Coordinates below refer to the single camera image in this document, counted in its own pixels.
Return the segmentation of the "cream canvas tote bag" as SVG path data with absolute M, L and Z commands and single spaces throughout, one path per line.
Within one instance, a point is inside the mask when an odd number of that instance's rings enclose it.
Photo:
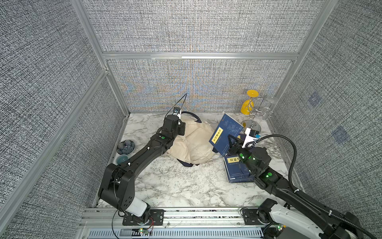
M 181 120 L 186 124 L 185 134 L 176 137 L 167 153 L 184 167 L 209 161 L 214 155 L 210 144 L 214 133 L 211 125 L 191 112 L 183 112 Z

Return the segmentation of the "dark blue book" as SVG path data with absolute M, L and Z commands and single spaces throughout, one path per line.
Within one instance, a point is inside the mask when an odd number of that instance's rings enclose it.
M 238 137 L 243 130 L 243 125 L 231 116 L 224 114 L 217 128 L 215 129 L 209 142 L 213 149 L 222 156 L 225 156 L 229 149 L 229 135 Z

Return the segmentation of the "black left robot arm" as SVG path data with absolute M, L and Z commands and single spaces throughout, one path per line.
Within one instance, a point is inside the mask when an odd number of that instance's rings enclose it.
M 148 143 L 122 164 L 109 164 L 103 174 L 98 196 L 118 211 L 133 215 L 140 223 L 149 220 L 150 205 L 135 196 L 135 179 L 156 158 L 172 146 L 177 136 L 185 135 L 186 123 L 177 115 L 164 118 L 162 127 Z

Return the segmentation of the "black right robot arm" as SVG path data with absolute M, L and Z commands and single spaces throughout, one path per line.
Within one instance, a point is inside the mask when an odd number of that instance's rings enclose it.
M 267 199 L 257 211 L 257 219 L 264 225 L 282 224 L 310 239 L 362 239 L 375 236 L 362 228 L 359 219 L 347 212 L 342 214 L 313 199 L 294 186 L 292 170 L 296 156 L 288 172 L 288 178 L 273 170 L 264 147 L 255 147 L 255 141 L 245 143 L 229 135 L 229 153 L 238 156 L 254 176 L 255 184 L 262 190 L 285 201 L 294 210 L 284 207 L 275 200 Z

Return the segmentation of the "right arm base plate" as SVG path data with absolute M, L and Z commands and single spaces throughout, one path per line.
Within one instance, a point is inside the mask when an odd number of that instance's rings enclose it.
M 264 225 L 259 219 L 258 219 L 258 209 L 250 209 L 250 208 L 242 208 L 240 209 L 240 214 L 242 215 L 242 218 L 244 220 L 244 224 L 246 226 L 253 226 L 253 225 Z

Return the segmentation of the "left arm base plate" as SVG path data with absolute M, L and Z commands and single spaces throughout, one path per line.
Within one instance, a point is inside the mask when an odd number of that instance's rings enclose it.
M 162 226 L 164 220 L 165 210 L 154 209 L 143 213 L 141 217 L 138 217 L 132 213 L 127 213 L 123 217 L 123 226 Z

